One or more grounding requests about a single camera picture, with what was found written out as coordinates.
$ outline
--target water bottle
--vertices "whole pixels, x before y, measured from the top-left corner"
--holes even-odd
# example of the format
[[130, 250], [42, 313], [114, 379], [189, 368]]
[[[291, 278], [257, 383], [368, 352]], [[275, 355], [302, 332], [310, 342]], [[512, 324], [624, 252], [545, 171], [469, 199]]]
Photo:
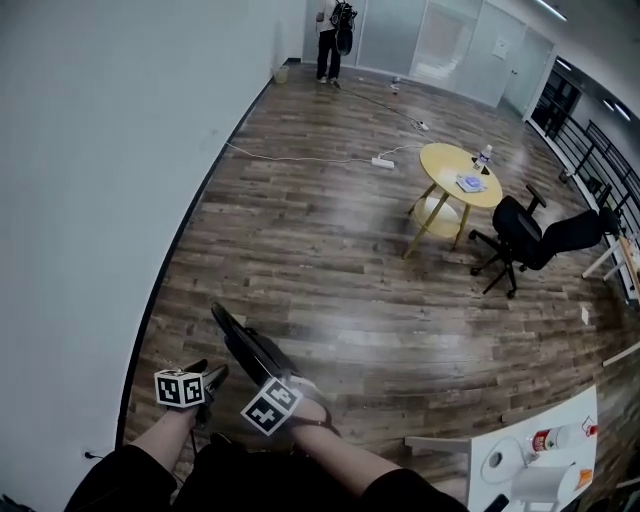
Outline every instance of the water bottle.
[[478, 158], [476, 159], [476, 163], [473, 164], [473, 168], [476, 171], [483, 169], [485, 166], [489, 164], [489, 160], [491, 160], [491, 152], [493, 151], [493, 147], [489, 144], [485, 146], [485, 148], [480, 152]]
[[539, 430], [527, 437], [527, 448], [534, 453], [548, 450], [561, 450], [563, 448], [575, 448], [586, 442], [598, 433], [597, 425], [586, 429], [581, 423], [563, 425], [561, 427]]

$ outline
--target power strip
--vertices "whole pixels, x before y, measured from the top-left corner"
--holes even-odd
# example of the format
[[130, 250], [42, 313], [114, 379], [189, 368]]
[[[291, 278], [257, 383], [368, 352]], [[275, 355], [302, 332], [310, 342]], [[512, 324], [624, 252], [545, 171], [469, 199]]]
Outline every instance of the power strip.
[[376, 167], [382, 167], [383, 169], [395, 169], [396, 164], [392, 160], [385, 160], [384, 158], [372, 158], [371, 164]]

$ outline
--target black office chair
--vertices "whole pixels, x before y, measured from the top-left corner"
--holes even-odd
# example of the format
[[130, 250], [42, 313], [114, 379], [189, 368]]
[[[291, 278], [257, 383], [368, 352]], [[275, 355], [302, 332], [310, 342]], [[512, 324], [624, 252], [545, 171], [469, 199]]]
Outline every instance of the black office chair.
[[603, 207], [599, 214], [595, 210], [588, 210], [571, 219], [551, 224], [543, 235], [532, 214], [538, 205], [546, 208], [547, 203], [533, 186], [527, 185], [527, 189], [533, 195], [529, 208], [525, 210], [513, 197], [506, 196], [493, 213], [493, 227], [498, 233], [498, 241], [475, 229], [469, 233], [471, 240], [477, 237], [497, 251], [484, 266], [472, 268], [472, 276], [479, 275], [498, 260], [505, 264], [504, 270], [483, 294], [491, 290], [505, 274], [509, 274], [512, 289], [507, 297], [515, 297], [518, 286], [513, 271], [514, 261], [522, 263], [521, 272], [527, 268], [541, 270], [559, 252], [588, 249], [597, 245], [603, 234], [618, 234], [618, 219], [609, 208]]

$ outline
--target backpack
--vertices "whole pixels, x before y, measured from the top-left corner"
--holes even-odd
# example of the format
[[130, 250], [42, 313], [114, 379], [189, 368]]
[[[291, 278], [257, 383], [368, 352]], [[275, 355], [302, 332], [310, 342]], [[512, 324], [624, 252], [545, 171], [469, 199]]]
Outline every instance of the backpack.
[[331, 15], [331, 24], [338, 30], [353, 30], [354, 19], [358, 15], [357, 11], [345, 1], [338, 0], [338, 4]]

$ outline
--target wooden floor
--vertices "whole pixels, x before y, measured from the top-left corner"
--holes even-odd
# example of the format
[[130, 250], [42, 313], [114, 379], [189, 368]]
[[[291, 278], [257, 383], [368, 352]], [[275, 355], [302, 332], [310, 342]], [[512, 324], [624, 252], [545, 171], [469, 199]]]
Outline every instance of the wooden floor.
[[[492, 168], [505, 193], [528, 204], [526, 183], [548, 201], [540, 224], [584, 210], [562, 185], [559, 163], [509, 111], [486, 109], [442, 92], [353, 70], [345, 89], [385, 102], [430, 127], [438, 142], [471, 152], [494, 146]], [[272, 86], [233, 140], [272, 156], [363, 158], [424, 144], [406, 119], [346, 91], [317, 84], [313, 69], [293, 67]], [[411, 467], [463, 498], [458, 457], [409, 457], [407, 435], [469, 436], [497, 429], [500, 416], [566, 399], [598, 385], [600, 425], [592, 500], [620, 478], [640, 425], [640, 382], [631, 357], [601, 362], [638, 341], [633, 312], [615, 280], [581, 272], [602, 252], [563, 254], [541, 272], [518, 274], [481, 294], [498, 268], [469, 269], [490, 257], [466, 236], [427, 235], [408, 261], [418, 231], [406, 216], [427, 188], [419, 150], [393, 155], [394, 170], [365, 162], [273, 162], [229, 150], [208, 184], [173, 257], [148, 327], [126, 426], [130, 441], [162, 414], [152, 374], [200, 357], [229, 361], [209, 307], [220, 301], [246, 324], [275, 339], [333, 401], [350, 441]], [[490, 211], [472, 211], [468, 229], [493, 233]], [[590, 325], [580, 319], [581, 307]], [[250, 447], [265, 440], [238, 413], [255, 388], [229, 361], [232, 375], [213, 411], [215, 427]], [[189, 471], [183, 452], [179, 473]]]

